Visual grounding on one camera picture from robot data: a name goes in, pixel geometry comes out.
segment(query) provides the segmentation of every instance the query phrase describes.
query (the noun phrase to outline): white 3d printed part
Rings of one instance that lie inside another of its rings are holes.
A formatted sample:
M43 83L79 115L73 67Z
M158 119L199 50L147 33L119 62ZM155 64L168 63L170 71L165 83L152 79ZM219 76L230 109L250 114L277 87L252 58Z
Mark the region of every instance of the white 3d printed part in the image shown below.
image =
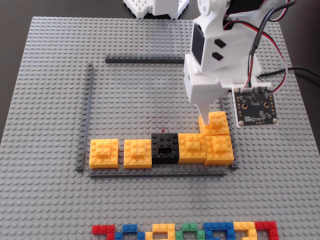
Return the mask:
M171 19L177 19L187 7L189 1L190 0L123 0L137 19L143 19L148 13L154 16L168 14Z

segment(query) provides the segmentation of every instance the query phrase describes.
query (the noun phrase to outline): gray lego baseplate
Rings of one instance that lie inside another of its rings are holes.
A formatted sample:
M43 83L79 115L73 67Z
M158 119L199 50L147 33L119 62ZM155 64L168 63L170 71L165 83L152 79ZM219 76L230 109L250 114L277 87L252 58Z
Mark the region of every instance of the gray lego baseplate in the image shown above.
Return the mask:
M289 63L278 23L266 31ZM178 231L182 223L237 221L276 221L281 240L319 240L320 158L293 72L274 95L279 126L237 129L232 96L223 98L236 171L177 178L175 168L163 168L156 178L131 178L139 170L90 178L89 145L84 172L76 171L88 63L88 143L118 138L123 161L126 138L199 132L181 64L105 62L106 55L184 55L191 33L191 20L33 18L0 147L1 240L105 239L92 235L92 225L121 231L138 224L143 232L155 223L175 223ZM282 68L266 40L257 56L266 72ZM281 75L269 80L276 86Z

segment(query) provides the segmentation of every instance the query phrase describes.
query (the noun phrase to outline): black circuit board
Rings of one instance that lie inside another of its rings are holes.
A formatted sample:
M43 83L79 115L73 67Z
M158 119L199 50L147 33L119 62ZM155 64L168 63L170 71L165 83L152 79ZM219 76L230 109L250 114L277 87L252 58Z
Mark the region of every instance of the black circuit board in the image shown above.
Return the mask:
M233 94L240 127L278 123L272 89L254 87L251 92L235 89Z

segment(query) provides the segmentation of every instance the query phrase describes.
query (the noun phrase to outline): cable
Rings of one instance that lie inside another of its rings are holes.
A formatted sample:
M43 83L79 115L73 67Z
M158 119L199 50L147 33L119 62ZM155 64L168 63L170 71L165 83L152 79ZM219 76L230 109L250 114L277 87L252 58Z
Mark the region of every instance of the cable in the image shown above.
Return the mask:
M317 72L315 72L311 69L308 69L306 67L303 67L303 66L291 66L291 67L288 67L288 70L302 70L302 71L306 71L306 72L320 78L320 73L317 73ZM262 73L258 78L269 77L272 75L281 74L284 71L285 71L285 69L280 69L280 70L272 71L272 72L265 72L265 73Z
M241 20L230 21L223 28L224 28L224 30L226 30L231 24L236 24L236 23L243 24L243 25L253 29L256 32L258 31L258 28L256 26L252 25L249 22L241 21ZM287 80L287 76L289 74L288 65L286 64L286 61L285 61L284 57L282 56L281 51L278 48L276 42L273 40L273 38L269 34L267 34L266 32L262 32L262 35L264 37L266 37L270 42L272 42L273 46L275 47L275 49L277 50L277 52L281 56L281 61L284 65L285 74L284 74L284 77L283 77L281 83L273 90L273 92L275 93L284 85L284 83ZM253 63L254 63L253 58L254 58L254 55L249 54L249 57L248 57L248 80L244 85L245 88L248 86L251 86L252 69L253 69Z
M254 39L254 41L253 41L252 48L251 48L251 50L250 50L250 54L251 54L251 55L254 55L254 54L255 54L255 52L256 52L256 50L257 50L257 48L258 48L258 46L259 46L261 37L262 37L262 35L263 35L264 29L265 29L265 27L266 27L266 25L267 25L267 22L268 22L269 19L271 18L271 16L272 16L274 13L280 11L281 9L285 9L285 8L291 7L292 5L296 4L296 2L297 2L297 0L292 0L292 1L288 2L288 3L285 3L285 4L282 4L282 5L280 5L280 6L274 7L273 9L271 9L271 10L265 15L265 17L263 18L262 23L261 23L261 25L260 25L260 27L259 27L259 30L258 30L258 32L257 32L257 34L256 34L256 36L255 36L255 39Z
M278 17L275 18L275 19L270 19L269 21L270 21L270 22L273 22L273 23L279 22L281 19L284 18L284 16L286 15L287 11L288 11L288 8L286 7L285 9L283 9L283 11L282 11L282 13L280 14L280 16L278 16Z

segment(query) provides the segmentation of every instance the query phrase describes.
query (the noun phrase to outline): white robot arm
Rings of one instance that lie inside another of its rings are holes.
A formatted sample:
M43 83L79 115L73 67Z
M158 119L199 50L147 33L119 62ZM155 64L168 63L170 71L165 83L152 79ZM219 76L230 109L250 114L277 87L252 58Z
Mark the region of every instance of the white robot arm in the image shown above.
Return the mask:
M250 91L244 86L248 80L248 56L257 32L242 24L226 30L225 16L259 26L278 0L197 2L201 16L193 21L191 49L184 60L184 82L189 102L196 105L203 123L208 125L210 103L230 90ZM257 82L261 72L254 56L251 87L271 89L270 83Z

